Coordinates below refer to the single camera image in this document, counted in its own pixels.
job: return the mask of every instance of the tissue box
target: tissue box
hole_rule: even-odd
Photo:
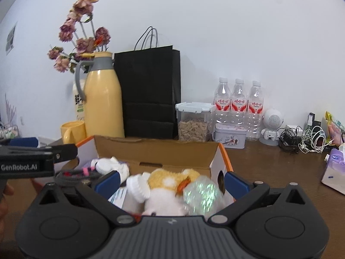
[[[331,150],[321,182],[345,194],[345,162],[342,151],[337,149]]]

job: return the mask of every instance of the red bottle label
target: red bottle label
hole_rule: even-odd
[[[217,98],[215,100],[217,110],[219,111],[229,111],[230,110],[230,99]]]
[[[260,102],[249,101],[248,112],[253,114],[261,114],[263,104]]]
[[[245,112],[247,110],[247,100],[240,98],[232,100],[231,110],[236,112]]]

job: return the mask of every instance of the bag handle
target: bag handle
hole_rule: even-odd
[[[138,39],[137,43],[135,44],[134,49],[133,49],[134,51],[135,51],[135,49],[137,48],[138,43],[140,42],[140,40],[142,39],[142,37],[144,37],[144,35],[146,34],[147,31],[148,31],[148,32],[147,32],[147,34],[146,34],[146,36],[145,36],[145,38],[144,38],[144,42],[143,42],[143,44],[142,44],[142,46],[141,46],[141,49],[143,49],[145,40],[146,40],[146,38],[147,38],[147,36],[149,35],[150,32],[151,32],[150,48],[152,47],[153,30],[156,31],[156,47],[158,46],[158,33],[157,33],[157,29],[156,29],[156,28],[153,28],[153,26],[149,26],[149,27],[145,30],[144,34]]]
[[[147,36],[149,35],[150,32],[151,32],[150,48],[152,47],[153,30],[156,31],[156,47],[157,47],[157,45],[158,45],[158,32],[157,32],[157,29],[156,29],[156,28],[151,28],[151,29],[149,30],[149,32],[147,32],[147,34],[146,34],[146,37],[145,37],[145,39],[144,39],[144,41],[143,41],[143,44],[141,45],[141,49],[143,49],[144,44],[145,44],[145,41],[146,41],[146,38],[147,38]]]
[[[84,91],[82,90],[82,87],[80,86],[80,68],[82,67],[82,65],[92,65],[94,62],[92,60],[82,60],[80,61],[76,68],[75,68],[75,85],[77,87],[78,93],[80,95],[80,98],[83,101],[86,101],[86,96]]]

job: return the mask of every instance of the container lid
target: container lid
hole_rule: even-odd
[[[127,190],[139,203],[144,203],[151,195],[147,179],[141,174],[129,176],[126,186]]]
[[[216,131],[221,133],[243,133],[247,130],[243,126],[231,125],[229,123],[216,123]]]
[[[253,85],[257,85],[258,87],[261,87],[261,82],[259,82],[259,81],[253,81]]]
[[[236,84],[244,84],[244,80],[243,79],[236,79],[235,83]]]
[[[220,83],[227,83],[227,82],[228,82],[228,78],[220,77],[220,78],[219,78],[219,82],[220,82]]]
[[[189,113],[201,113],[201,112],[213,112],[216,109],[216,106],[211,103],[203,102],[182,102],[175,105],[175,109],[180,112],[189,112]]]

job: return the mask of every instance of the white robot figurine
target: white robot figurine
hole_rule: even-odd
[[[260,142],[266,145],[277,146],[279,140],[278,129],[283,122],[282,113],[276,109],[268,109],[263,116],[263,124],[266,128],[261,131]]]

